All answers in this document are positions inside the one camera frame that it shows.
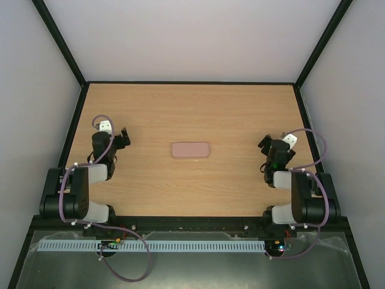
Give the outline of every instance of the white slotted strip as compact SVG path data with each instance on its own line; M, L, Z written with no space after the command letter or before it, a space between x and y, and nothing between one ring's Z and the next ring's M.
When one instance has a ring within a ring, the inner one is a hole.
M41 252L94 252L100 240L42 240ZM264 252L264 241L146 241L151 252ZM105 252L145 252L140 240L128 240L122 245L110 245Z

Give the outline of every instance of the black frame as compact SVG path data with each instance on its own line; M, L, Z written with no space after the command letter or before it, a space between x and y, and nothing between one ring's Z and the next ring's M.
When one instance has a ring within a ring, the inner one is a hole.
M32 0L38 13L41 15L44 23L47 26L47 29L54 38L56 44L58 45L63 57L67 61L69 67L71 68L74 76L81 86L81 92L79 95L78 103L76 104L75 112L72 117L72 121L69 127L69 131L64 143L63 151L61 153L58 166L63 167L66 165L67 159L69 157L70 149L72 146L73 138L75 136L76 128L81 116L82 108L87 97L87 92L90 84L92 83L122 83L122 84L221 84L221 85L291 85L294 89L295 97L298 104L298 109L301 114L303 125L305 128L310 127L310 121L307 115L307 111L301 96L300 88L304 84L306 78L309 76L310 71L315 65L317 59L321 55L322 51L326 47L328 41L332 37L334 31L336 30L339 22L342 20L343 16L347 12L350 4L353 0L341 0L336 11L334 12L333 17L330 19L325 31L323 32L320 40L315 46L312 54L310 55L306 65L304 66L302 72L300 73L297 81L295 83L291 82L202 82L202 81L86 81L83 77L80 68L78 67L72 53L70 52L68 46L66 45L58 27L55 24L53 17L51 16L47 6L44 3L44 0ZM314 160L319 159L319 151L316 145L316 140L314 135L307 133L307 139L309 142L310 150ZM322 163L316 166L317 172L323 172L324 168ZM267 234L266 232L261 232L258 230L258 222L261 222L261 217L117 217L119 222L131 226L135 225L137 231L140 234L148 234L151 230L156 229L157 231L226 231L230 234L237 234L244 237L259 237L261 240L275 240L280 238L281 229L274 232L274 236ZM244 226L247 225L250 229L245 230ZM22 246L19 258L17 260L16 266L14 268L11 281L8 288L16 288L17 282L19 280L24 260L28 253L29 246L32 241L32 237L35 231L72 231L74 229L82 229L80 226L71 226L68 223L62 223L59 220L43 220L40 216L34 216L31 226L27 232L24 244ZM322 227L322 232L344 232L349 249L353 255L354 264L356 266L357 274L359 276L362 288L369 288L369 282L366 277L362 262L356 247L356 242L354 241L353 234L350 229L350 225L346 217L343 217L341 222L337 225L326 225Z

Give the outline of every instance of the white wall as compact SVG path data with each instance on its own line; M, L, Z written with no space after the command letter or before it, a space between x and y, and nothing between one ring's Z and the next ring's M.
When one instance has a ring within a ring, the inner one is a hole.
M385 284L385 2L355 0L302 88L372 288Z
M339 0L46 0L87 80L297 79Z
M31 1L0 9L0 288L6 288L80 87Z

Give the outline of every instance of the light wood surface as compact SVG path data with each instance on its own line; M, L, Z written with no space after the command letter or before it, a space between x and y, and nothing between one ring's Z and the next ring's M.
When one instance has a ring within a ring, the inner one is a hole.
M257 144L271 134L303 127L289 85L91 84L69 164L84 162L106 114L132 145L117 151L111 180L90 187L95 202L121 216L261 216L290 202L289 191L269 188ZM312 163L305 133L298 133L291 166ZM175 160L171 144L206 141L209 158Z

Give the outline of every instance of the pink rectangular object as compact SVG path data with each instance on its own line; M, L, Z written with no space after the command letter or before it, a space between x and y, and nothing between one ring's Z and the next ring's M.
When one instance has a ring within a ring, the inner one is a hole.
M173 158L208 158L210 155L209 143L198 141L173 143L171 154Z

